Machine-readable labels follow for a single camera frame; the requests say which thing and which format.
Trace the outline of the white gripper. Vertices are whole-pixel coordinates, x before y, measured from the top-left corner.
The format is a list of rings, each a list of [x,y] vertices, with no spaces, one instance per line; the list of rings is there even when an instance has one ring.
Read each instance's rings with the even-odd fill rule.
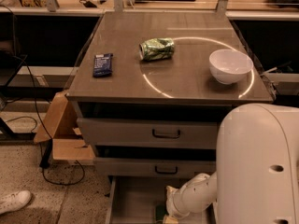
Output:
[[[166,186],[166,210],[169,216],[164,216],[163,224],[178,224],[178,219],[187,217],[195,207],[193,194],[194,188],[191,187],[177,189]]]

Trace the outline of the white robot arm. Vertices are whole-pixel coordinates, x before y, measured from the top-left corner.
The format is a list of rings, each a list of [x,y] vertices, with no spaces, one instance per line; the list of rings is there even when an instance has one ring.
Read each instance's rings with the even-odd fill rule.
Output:
[[[216,203],[219,224],[299,224],[299,109],[248,104],[222,121],[216,172],[167,188],[173,219]]]

